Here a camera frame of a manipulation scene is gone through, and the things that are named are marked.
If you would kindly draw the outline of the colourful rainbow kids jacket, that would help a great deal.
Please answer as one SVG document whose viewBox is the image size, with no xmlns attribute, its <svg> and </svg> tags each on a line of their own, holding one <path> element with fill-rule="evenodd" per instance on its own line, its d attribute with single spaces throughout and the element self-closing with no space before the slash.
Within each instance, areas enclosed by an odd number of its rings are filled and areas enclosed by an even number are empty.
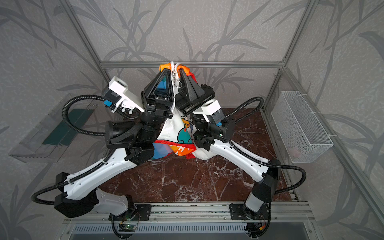
<svg viewBox="0 0 384 240">
<path fill-rule="evenodd" d="M 216 154 L 203 148 L 198 148 L 193 140 L 193 133 L 196 132 L 196 123 L 192 123 L 192 118 L 182 116 L 176 108 L 175 96 L 181 87 L 179 69 L 184 69 L 187 75 L 191 75 L 197 83 L 195 76 L 190 69 L 178 63 L 168 63 L 159 66 L 159 71 L 169 69 L 171 71 L 172 86 L 174 88 L 174 106 L 172 107 L 173 117 L 167 119 L 163 125 L 160 135 L 153 143 L 155 151 L 153 160 L 167 157 L 170 154 L 185 156 L 187 159 L 198 158 L 208 160 Z"/>
</svg>

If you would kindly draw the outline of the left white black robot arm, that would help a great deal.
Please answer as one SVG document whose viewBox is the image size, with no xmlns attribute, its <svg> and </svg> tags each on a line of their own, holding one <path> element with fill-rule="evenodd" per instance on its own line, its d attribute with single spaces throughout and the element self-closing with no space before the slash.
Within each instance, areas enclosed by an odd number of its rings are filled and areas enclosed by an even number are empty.
<svg viewBox="0 0 384 240">
<path fill-rule="evenodd" d="M 61 193 L 55 198 L 54 208 L 69 218 L 93 210 L 116 216 L 133 211 L 135 206 L 130 197 L 106 193 L 100 185 L 154 156 L 154 142 L 165 121 L 173 116 L 172 72 L 160 70 L 140 96 L 132 94 L 127 84 L 115 77 L 101 96 L 70 99 L 62 111 L 63 120 L 70 128 L 74 128 L 74 124 L 69 119 L 69 109 L 82 100 L 102 101 L 114 112 L 124 114 L 125 119 L 106 123 L 103 137 L 108 152 L 105 157 L 75 174 L 57 175 L 56 184 Z"/>
</svg>

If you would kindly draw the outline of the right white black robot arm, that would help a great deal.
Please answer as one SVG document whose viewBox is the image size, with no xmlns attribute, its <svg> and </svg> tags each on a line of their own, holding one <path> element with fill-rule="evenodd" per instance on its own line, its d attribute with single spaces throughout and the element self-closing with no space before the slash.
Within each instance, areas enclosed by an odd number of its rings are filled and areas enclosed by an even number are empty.
<svg viewBox="0 0 384 240">
<path fill-rule="evenodd" d="M 176 84 L 176 108 L 190 117 L 197 149 L 207 156 L 219 155 L 229 160 L 255 181 L 243 205 L 245 216 L 255 219 L 262 208 L 270 211 L 280 177 L 279 161 L 271 162 L 232 142 L 235 120 L 224 114 L 213 88 L 196 83 L 186 68 L 179 68 L 176 74 L 180 78 Z"/>
</svg>

